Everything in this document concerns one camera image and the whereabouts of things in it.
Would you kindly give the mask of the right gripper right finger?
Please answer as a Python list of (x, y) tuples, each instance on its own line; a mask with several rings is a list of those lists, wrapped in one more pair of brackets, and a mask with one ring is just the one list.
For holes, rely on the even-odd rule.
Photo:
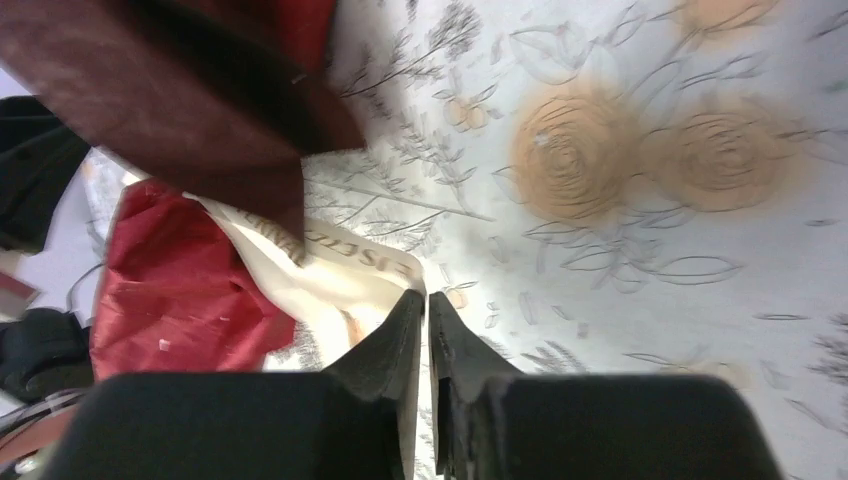
[(745, 401), (706, 375), (527, 374), (428, 300), (436, 471), (447, 479), (778, 479)]

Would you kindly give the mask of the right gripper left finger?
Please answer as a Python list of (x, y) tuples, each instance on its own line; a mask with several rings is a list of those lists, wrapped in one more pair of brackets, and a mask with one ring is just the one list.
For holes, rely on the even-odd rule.
[(46, 479), (410, 479), (423, 296), (316, 372), (138, 373), (83, 401)]

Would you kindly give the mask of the cream printed ribbon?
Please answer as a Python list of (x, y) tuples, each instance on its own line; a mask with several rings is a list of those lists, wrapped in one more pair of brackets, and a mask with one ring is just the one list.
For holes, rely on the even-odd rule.
[(414, 476), (423, 268), (412, 255), (321, 220), (303, 240), (260, 216), (200, 199), (259, 291), (295, 321), (265, 372), (325, 371), (354, 395), (387, 400), (389, 476)]

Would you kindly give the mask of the dark red wrapping paper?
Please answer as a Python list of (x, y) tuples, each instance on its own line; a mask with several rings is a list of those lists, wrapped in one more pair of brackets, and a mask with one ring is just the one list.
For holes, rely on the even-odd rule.
[[(90, 330), (95, 377), (254, 371), (295, 321), (201, 208), (211, 199), (304, 238), (302, 160), (357, 150), (320, 73), (335, 5), (5, 1), (1, 63), (90, 147), (142, 171), (113, 225)], [(303, 27), (309, 61), (276, 33)]]

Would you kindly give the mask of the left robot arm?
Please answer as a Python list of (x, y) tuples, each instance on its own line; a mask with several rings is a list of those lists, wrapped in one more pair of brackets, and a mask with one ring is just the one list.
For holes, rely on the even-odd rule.
[[(90, 150), (34, 96), (1, 101), (1, 247), (38, 254)], [(1, 328), (1, 388), (33, 404), (93, 380), (88, 332), (70, 310), (26, 309)]]

